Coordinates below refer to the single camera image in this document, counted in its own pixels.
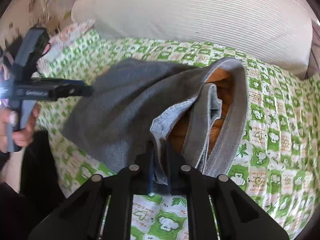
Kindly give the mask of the left hand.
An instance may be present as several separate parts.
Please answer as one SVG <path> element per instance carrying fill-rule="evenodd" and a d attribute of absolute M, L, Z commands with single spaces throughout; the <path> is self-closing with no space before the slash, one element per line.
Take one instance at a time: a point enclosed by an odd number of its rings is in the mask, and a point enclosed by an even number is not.
<path fill-rule="evenodd" d="M 6 153 L 11 142 L 19 147 L 26 147 L 32 143 L 39 113 L 40 106 L 36 103 L 29 115 L 26 127 L 13 132 L 10 129 L 17 124 L 18 114 L 12 109 L 1 108 L 1 152 Z"/>

